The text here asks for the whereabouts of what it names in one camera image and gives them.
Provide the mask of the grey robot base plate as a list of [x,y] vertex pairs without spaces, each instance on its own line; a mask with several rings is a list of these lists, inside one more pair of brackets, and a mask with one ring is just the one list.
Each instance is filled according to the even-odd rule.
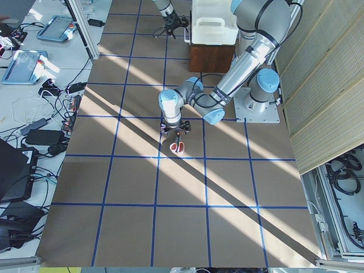
[[237,122],[246,123],[280,123],[277,105],[267,102],[256,102],[251,98],[250,88],[240,88],[233,97],[235,118]]

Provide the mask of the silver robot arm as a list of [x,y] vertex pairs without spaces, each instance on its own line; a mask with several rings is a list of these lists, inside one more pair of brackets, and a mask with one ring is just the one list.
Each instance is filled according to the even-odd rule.
[[157,38],[165,32],[167,36],[172,36],[174,39],[176,39],[174,30],[182,27],[188,31],[188,18],[184,15],[178,16],[170,0],[153,0],[153,3],[161,13],[161,16],[164,20],[164,26],[157,28],[152,33],[153,37]]
[[230,13],[238,29],[252,34],[253,40],[233,60],[209,94],[204,92],[197,77],[159,94],[158,103],[163,113],[160,131],[163,134],[190,132],[190,123],[184,122],[181,115],[185,105],[193,107],[210,125],[219,123],[225,116],[224,107],[236,92],[291,34],[291,6],[287,1],[232,1]]

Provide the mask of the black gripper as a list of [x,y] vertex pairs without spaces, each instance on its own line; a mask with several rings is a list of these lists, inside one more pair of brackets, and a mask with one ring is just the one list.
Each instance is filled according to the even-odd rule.
[[172,36],[174,39],[176,39],[174,34],[175,29],[179,27],[187,28],[189,26],[189,20],[185,16],[169,16],[164,19],[164,22],[166,31],[170,32],[170,36]]
[[176,124],[161,122],[160,131],[162,133],[162,143],[170,143],[172,141],[172,133],[169,133],[170,131],[179,131],[181,135],[187,135],[191,131],[191,124],[190,121],[179,121]]

